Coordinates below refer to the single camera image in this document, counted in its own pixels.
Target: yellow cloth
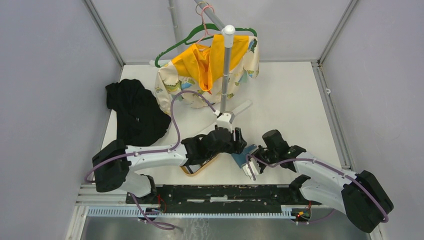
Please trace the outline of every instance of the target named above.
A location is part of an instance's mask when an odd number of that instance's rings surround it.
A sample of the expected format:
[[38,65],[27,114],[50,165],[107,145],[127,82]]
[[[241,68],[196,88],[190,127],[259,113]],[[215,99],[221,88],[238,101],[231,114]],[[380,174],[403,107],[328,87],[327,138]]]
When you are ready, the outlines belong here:
[[[259,74],[260,50],[259,50],[258,39],[255,36],[249,36],[248,39],[249,39],[249,46],[247,47],[247,50],[244,53],[243,53],[243,50],[241,50],[241,47],[239,47],[237,51],[234,49],[231,50],[231,55],[233,58],[235,57],[235,55],[238,55],[238,54],[243,54],[243,57],[239,61],[238,60],[231,61],[233,66],[237,62],[238,64],[234,68],[231,67],[231,70],[229,72],[227,99],[231,99],[232,97],[234,97],[234,95],[237,93],[241,85],[246,84],[249,81],[249,79],[255,79],[257,75]],[[212,51],[208,50],[210,51],[209,55],[212,54],[213,48],[215,47],[216,45],[214,44],[211,48]],[[176,59],[174,62],[178,63],[183,61],[183,59],[180,57],[179,57],[179,61],[177,60],[178,59]],[[214,76],[218,76],[222,74],[224,66],[222,65],[222,63],[220,64],[220,66],[221,67],[216,68],[216,70],[219,70],[219,73],[214,73]],[[221,97],[222,97],[221,90],[222,90],[222,83],[223,83],[222,76],[213,82],[213,86],[209,91],[204,91],[200,88],[200,84],[198,80],[195,80],[193,77],[188,76],[189,70],[185,67],[185,65],[183,65],[182,69],[181,69],[181,66],[179,66],[179,68],[180,68],[180,72],[182,72],[183,74],[185,71],[186,76],[179,75],[179,73],[177,72],[177,68],[172,61],[169,61],[167,64],[159,68],[159,70],[157,71],[156,82],[154,84],[154,94],[156,96],[157,103],[159,104],[160,109],[162,111],[164,111],[168,115],[170,114],[172,99],[176,99],[177,101],[181,101],[185,104],[188,104],[192,108],[201,108],[201,107],[207,106],[206,102],[202,98],[197,96],[196,94],[184,93],[176,97],[176,94],[184,90],[197,92],[201,94],[204,98],[206,98],[212,104],[217,104],[221,101]]]
[[[249,36],[234,36],[229,64],[230,71],[239,64],[248,47]],[[216,34],[213,36],[211,46],[193,44],[172,59],[172,63],[178,75],[193,78],[203,91],[209,91],[214,82],[223,76],[224,52],[224,36]]]

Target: clothes hanger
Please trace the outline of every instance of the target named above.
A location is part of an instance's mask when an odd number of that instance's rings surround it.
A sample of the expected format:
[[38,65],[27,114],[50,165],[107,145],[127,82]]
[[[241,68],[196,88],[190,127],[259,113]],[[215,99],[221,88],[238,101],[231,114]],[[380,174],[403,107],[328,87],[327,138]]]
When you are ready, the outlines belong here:
[[[210,30],[216,30],[219,31],[218,27],[213,24],[213,23],[206,23],[206,28],[210,29]],[[199,26],[195,27],[193,30],[191,30],[191,32],[188,34],[188,36],[186,38],[184,38],[183,40],[179,41],[177,44],[171,46],[170,48],[166,49],[165,51],[161,52],[156,59],[154,60],[154,65],[157,68],[160,68],[161,66],[158,64],[159,59],[161,59],[161,57],[167,53],[169,53],[170,51],[176,49],[178,46],[180,46],[181,44],[185,44],[185,45],[192,45],[194,43],[197,42],[197,40],[195,41],[190,41],[188,42],[192,37],[194,37],[194,35],[196,35],[197,33],[200,33],[201,31],[204,31],[205,28],[203,26],[203,24],[200,24]],[[251,32],[253,34],[253,36],[257,37],[258,34],[256,33],[256,31],[253,28],[244,28],[244,27],[236,27],[235,30],[237,32]],[[207,39],[211,39],[214,36],[208,36],[202,39],[202,41],[207,40]]]

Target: pile of black clothing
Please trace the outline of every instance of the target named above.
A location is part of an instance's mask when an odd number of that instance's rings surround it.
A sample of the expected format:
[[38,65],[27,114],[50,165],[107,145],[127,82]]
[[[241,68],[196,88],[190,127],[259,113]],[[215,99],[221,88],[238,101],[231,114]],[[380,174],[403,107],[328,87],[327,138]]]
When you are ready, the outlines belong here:
[[106,91],[107,108],[116,111],[116,138],[125,145],[146,147],[165,135],[171,118],[139,80],[123,79],[107,85]]

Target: gray wall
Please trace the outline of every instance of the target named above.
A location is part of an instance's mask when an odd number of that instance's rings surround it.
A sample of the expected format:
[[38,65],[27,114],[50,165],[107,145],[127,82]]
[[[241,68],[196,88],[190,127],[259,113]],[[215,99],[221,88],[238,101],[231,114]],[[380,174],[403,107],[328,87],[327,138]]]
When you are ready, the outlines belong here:
[[423,23],[422,0],[362,0],[324,62],[356,168],[394,202],[389,240],[424,234]]
[[64,237],[119,72],[81,0],[0,2],[0,239]]
[[[148,62],[175,44],[167,0],[92,0],[126,62]],[[261,60],[318,59],[349,0],[210,0],[224,24],[257,31]],[[202,23],[193,0],[175,0],[182,35]],[[171,58],[176,51],[163,57]]]

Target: metal pole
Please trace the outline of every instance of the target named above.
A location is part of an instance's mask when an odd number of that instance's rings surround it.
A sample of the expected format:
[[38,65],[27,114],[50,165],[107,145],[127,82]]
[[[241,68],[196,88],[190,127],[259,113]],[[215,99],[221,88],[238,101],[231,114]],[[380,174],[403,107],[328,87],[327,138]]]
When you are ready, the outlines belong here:
[[[182,34],[181,34],[180,26],[178,25],[177,11],[175,9],[174,0],[168,0],[168,1],[169,1],[169,11],[171,12],[173,34],[175,35],[175,42],[178,43],[183,39],[183,37],[182,37]],[[177,50],[178,54],[182,53],[184,51],[183,45],[177,46],[176,50]]]
[[[201,9],[203,9],[207,4],[203,2],[203,0],[194,0]],[[216,25],[216,27],[222,31],[222,34],[224,35],[224,38],[227,37],[227,35],[225,34],[225,32],[223,31],[223,29],[226,27],[224,25],[224,23],[215,15],[214,11],[212,11],[212,9],[210,8],[206,8],[204,10],[204,13],[209,17],[209,19],[212,21],[212,23],[214,23]],[[233,34],[234,32],[231,34],[230,37],[230,46],[233,45]],[[231,59],[231,47],[227,47],[227,44],[225,44],[225,52],[224,52],[224,70],[223,70],[223,75],[222,75],[222,88],[221,88],[221,106],[219,111],[221,113],[226,111],[226,106],[227,106],[227,90],[228,90],[228,80],[229,80],[229,76],[230,76],[230,59]]]
[[222,76],[222,88],[221,88],[221,106],[219,111],[221,113],[226,111],[227,105],[227,90],[228,90],[228,81],[230,76],[230,57],[231,57],[231,47],[226,47],[224,52],[224,72]]
[[[204,3],[204,0],[194,0],[194,1],[196,2],[196,4],[198,4],[200,9],[203,9],[205,6],[207,6],[207,4]],[[215,15],[212,9],[208,7],[204,10],[204,13],[209,17],[212,23],[214,23],[220,31],[225,27],[224,23]]]

